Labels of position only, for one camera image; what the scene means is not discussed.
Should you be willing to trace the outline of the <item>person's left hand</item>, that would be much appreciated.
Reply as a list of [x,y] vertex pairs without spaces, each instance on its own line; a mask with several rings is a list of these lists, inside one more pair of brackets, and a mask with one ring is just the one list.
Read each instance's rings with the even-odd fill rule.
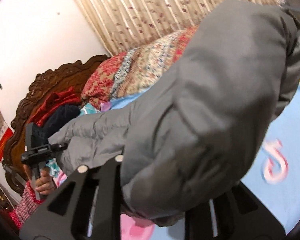
[[32,181],[32,171],[29,166],[23,165],[24,171],[27,175],[28,180],[31,182],[31,187],[35,192],[38,192],[42,196],[47,196],[51,194],[56,186],[54,184],[53,178],[50,176],[50,169],[44,167],[40,173],[40,177],[34,183]]

